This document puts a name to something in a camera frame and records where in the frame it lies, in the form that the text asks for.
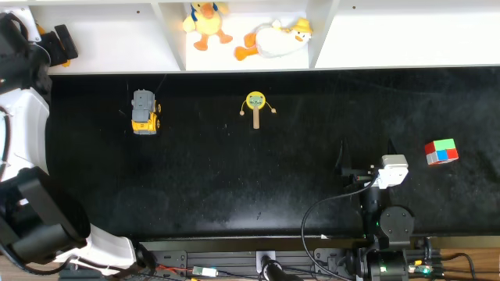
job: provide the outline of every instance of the toy truck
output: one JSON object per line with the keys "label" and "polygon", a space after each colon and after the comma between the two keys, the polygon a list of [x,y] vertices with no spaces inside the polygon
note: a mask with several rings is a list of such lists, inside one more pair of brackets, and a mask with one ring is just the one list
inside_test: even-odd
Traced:
{"label": "toy truck", "polygon": [[159,115],[162,106],[155,100],[155,94],[147,90],[134,92],[132,100],[132,129],[135,134],[153,135],[160,128]]}

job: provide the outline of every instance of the blue cube square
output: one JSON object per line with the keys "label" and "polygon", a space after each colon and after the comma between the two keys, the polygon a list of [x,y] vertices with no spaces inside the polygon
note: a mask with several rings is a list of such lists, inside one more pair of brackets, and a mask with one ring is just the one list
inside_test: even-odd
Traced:
{"label": "blue cube square", "polygon": [[448,153],[446,153],[446,151],[436,151],[436,152],[437,152],[437,160],[438,161],[448,160]]}

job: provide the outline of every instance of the wooden floor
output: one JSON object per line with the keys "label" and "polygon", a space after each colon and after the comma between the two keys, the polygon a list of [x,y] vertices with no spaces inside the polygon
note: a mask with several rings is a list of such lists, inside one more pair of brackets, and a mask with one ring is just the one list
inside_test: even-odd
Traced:
{"label": "wooden floor", "polygon": [[[480,271],[498,271],[500,267],[500,248],[495,249],[452,249],[442,250],[442,255],[464,252],[470,255],[474,261],[474,266],[477,272]],[[457,258],[453,261],[445,261],[444,265],[447,269],[469,270],[469,264],[465,258]],[[53,269],[56,265],[47,265],[43,269]],[[0,257],[0,281],[56,281],[58,276],[32,276],[21,272],[18,268],[12,265],[4,257]],[[472,279],[469,273],[449,273],[448,277],[462,277]],[[480,280],[500,280],[500,274],[477,274]]]}

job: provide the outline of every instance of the blue vest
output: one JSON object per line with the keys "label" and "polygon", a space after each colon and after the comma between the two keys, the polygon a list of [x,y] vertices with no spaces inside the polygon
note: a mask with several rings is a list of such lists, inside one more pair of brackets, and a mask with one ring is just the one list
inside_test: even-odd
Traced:
{"label": "blue vest", "polygon": [[[213,3],[213,9],[217,12],[219,10],[219,7],[217,7],[216,3]],[[193,4],[191,4],[191,18],[193,19],[193,21],[197,22],[198,19],[196,18],[195,16],[195,7],[193,7]]]}

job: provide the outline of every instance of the wooden handle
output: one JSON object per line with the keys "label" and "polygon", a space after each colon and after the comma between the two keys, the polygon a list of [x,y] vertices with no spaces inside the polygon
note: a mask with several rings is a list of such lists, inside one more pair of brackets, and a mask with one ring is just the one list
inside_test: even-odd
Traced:
{"label": "wooden handle", "polygon": [[260,128],[259,106],[257,106],[257,105],[253,108],[253,128],[254,129]]}

